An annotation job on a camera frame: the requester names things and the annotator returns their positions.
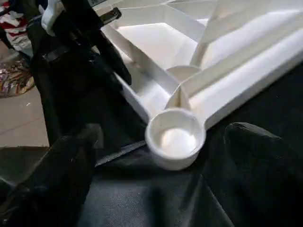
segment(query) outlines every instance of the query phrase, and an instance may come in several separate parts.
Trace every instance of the colorful cloth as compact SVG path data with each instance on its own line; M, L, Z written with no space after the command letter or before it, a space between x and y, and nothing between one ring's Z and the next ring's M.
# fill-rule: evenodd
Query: colorful cloth
M2 3L0 11L10 6L10 2ZM7 38L16 51L23 51L24 49L31 48L31 42L26 33L27 21L23 17L22 10L20 12L11 11L8 14L0 17L0 27L6 33Z

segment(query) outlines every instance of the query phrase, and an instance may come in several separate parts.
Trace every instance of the black fabric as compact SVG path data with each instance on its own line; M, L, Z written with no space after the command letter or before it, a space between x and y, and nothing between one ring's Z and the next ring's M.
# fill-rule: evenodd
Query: black fabric
M0 186L8 187L1 190L0 226L74 226L92 180L100 132L89 125L44 152L3 148Z

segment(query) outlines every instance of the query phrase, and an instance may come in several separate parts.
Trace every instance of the black cloth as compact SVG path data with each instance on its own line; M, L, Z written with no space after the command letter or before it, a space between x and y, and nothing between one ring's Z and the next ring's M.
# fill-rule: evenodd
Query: black cloth
M231 139L233 128L240 132L240 136L243 135L245 126L242 124L229 126L227 128L229 133L226 133L225 129L232 122L248 122L284 138L281 144L289 144L289 147L279 143L271 145L269 146L271 152L292 153L291 160L297 157L296 159L300 161L303 155L303 103L300 101L303 98L302 72L303 65L296 67L209 130L206 144L197 161L190 168L180 172L168 172L158 168L151 161L146 146L122 156L119 155L118 149L111 150L112 147L138 141L142 136L140 130L131 132L124 124L125 122L131 124L132 129L143 128L138 116L131 110L127 113L104 111L100 115L97 111L81 108L85 109L84 115L90 112L90 118L94 115L96 121L101 122L107 146L99 154L99 163L102 165L95 169L90 192L77 226L241 227L265 226L269 223L276 226L295 226L289 221L289 213L283 217L279 215L283 207L272 210L271 203L268 202L268 208L262 209L260 207L262 200L251 200L258 196L257 191L251 190L252 185L258 189L260 186L258 184L256 186L254 181L249 180L249 176L243 173L245 168L237 165L239 163L237 157L242 158L242 162L245 162L245 158L231 151L235 146L232 146L231 150L226 148L224 139L231 140L232 144L242 140L243 138L237 136ZM99 108L112 109L109 108L112 105L110 102L107 101L106 108L101 107L104 103L100 104ZM122 108L118 102L115 102L115 106ZM238 149L251 153L259 151L258 147L254 146L242 146ZM108 161L109 153L114 153L113 157L118 158ZM293 161L289 161L286 165L294 164ZM293 180L291 175L283 176L287 180L289 178ZM299 178L295 178L293 182L292 186L300 186ZM260 193L260 196L266 199L269 191ZM294 197L301 201L300 196L295 193L296 189L292 188L288 195L284 194L285 198L289 196L290 204L294 202ZM284 201L282 205L287 208L289 203Z

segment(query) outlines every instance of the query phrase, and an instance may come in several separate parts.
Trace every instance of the tile floor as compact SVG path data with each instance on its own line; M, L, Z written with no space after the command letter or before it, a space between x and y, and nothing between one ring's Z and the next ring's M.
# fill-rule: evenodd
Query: tile floor
M0 147L48 146L45 121L37 88L0 99Z

